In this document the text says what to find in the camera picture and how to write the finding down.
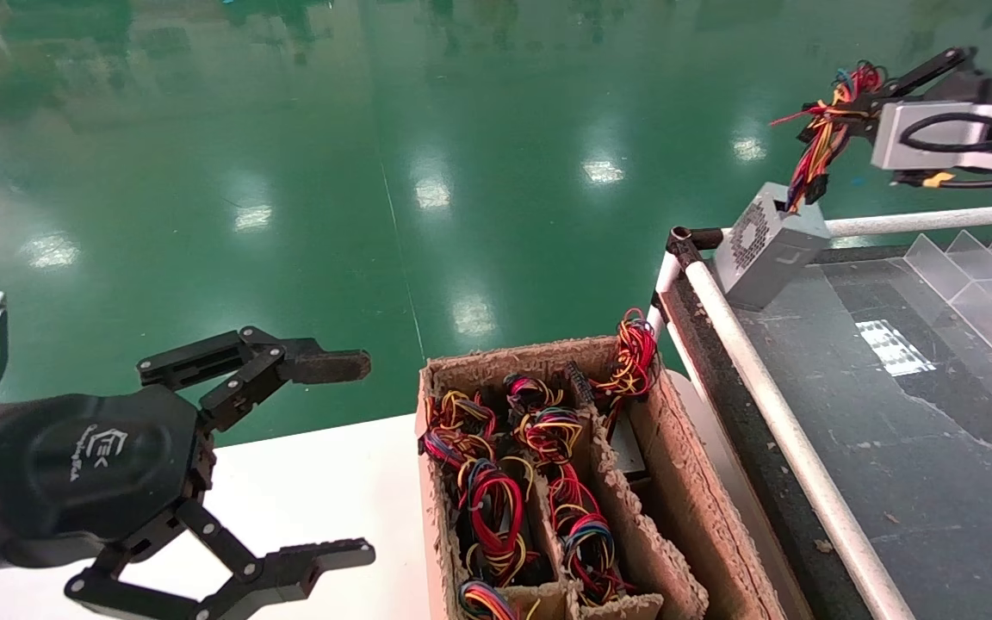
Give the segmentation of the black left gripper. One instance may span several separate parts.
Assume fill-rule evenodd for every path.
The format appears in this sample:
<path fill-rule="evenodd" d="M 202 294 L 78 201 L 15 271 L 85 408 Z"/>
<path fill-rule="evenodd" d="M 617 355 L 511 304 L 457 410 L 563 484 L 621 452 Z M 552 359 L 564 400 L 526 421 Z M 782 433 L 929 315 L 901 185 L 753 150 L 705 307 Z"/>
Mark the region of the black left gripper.
<path fill-rule="evenodd" d="M 200 503 L 216 463 L 209 431 L 228 431 L 287 383 L 362 380 L 371 370 L 366 350 L 326 350 L 315 338 L 245 326 L 143 358 L 137 370 L 148 387 L 132 394 L 0 404 L 0 569 L 63 567 L 99 554 L 64 588 L 97 615 L 249 619 L 306 600 L 323 573 L 373 564 L 365 538 L 253 556 Z M 174 393 L 217 377 L 198 412 Z M 195 600 L 121 581 L 130 561 L 182 530 L 231 572 L 216 592 Z"/>

